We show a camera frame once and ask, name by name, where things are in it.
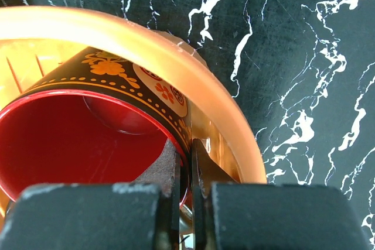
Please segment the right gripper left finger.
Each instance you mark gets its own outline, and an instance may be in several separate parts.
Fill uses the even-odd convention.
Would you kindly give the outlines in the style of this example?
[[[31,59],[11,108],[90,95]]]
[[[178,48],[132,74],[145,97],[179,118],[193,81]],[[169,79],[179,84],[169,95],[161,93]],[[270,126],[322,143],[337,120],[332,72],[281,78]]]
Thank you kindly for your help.
[[[2,249],[178,249],[180,156],[171,141],[134,182],[38,184],[6,216]]]

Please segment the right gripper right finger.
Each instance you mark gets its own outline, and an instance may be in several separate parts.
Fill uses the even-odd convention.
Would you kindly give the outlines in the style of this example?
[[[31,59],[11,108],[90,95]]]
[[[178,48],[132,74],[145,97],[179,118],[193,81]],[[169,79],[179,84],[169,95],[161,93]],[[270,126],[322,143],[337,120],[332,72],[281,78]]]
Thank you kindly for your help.
[[[198,139],[190,161],[195,249],[367,249],[338,189],[236,183]]]

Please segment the black skull mug red inside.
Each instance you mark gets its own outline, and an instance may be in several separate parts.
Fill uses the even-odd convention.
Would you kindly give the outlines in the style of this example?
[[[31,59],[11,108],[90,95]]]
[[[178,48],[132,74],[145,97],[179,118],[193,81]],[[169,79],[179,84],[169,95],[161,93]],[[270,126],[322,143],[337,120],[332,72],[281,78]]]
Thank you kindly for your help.
[[[167,142],[189,184],[188,99],[151,71],[87,47],[1,111],[1,189],[16,200],[41,183],[132,182]]]

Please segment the orange plastic dish bin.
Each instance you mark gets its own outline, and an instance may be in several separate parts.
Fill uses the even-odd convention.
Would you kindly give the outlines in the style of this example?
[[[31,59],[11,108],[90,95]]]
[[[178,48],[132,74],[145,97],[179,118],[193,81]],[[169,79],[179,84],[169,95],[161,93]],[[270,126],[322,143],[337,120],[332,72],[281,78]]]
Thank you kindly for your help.
[[[2,8],[1,111],[87,47],[125,58],[174,86],[190,106],[192,143],[215,139],[220,158],[215,164],[233,180],[266,183],[261,153],[246,118],[205,64],[173,36],[106,13],[53,6]],[[179,203],[185,201],[179,196]]]

